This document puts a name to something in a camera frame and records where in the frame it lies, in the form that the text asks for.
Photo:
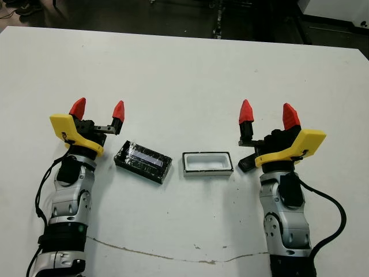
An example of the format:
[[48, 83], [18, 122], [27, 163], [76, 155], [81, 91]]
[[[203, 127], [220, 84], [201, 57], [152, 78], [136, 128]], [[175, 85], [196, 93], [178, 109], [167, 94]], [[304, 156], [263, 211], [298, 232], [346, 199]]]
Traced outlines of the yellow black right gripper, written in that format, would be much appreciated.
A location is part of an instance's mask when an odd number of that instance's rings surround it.
[[262, 140], [253, 140], [253, 109], [245, 99], [239, 115], [241, 147], [250, 147], [254, 153], [238, 162], [240, 168], [293, 168], [300, 160], [313, 156], [326, 138], [321, 130], [293, 128], [300, 126], [297, 111], [283, 105], [285, 130], [275, 129]]

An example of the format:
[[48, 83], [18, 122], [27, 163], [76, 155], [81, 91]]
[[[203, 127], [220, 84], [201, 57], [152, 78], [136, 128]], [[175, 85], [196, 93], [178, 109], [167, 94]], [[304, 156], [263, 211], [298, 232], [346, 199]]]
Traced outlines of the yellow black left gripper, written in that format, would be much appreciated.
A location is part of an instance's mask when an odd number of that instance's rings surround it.
[[102, 156], [106, 134], [118, 135], [125, 120], [124, 102], [120, 100], [115, 106], [112, 123], [108, 126], [95, 126], [92, 120], [82, 120], [86, 99], [78, 99], [71, 107], [69, 114], [53, 114], [50, 121], [55, 135], [66, 146], [83, 147]]

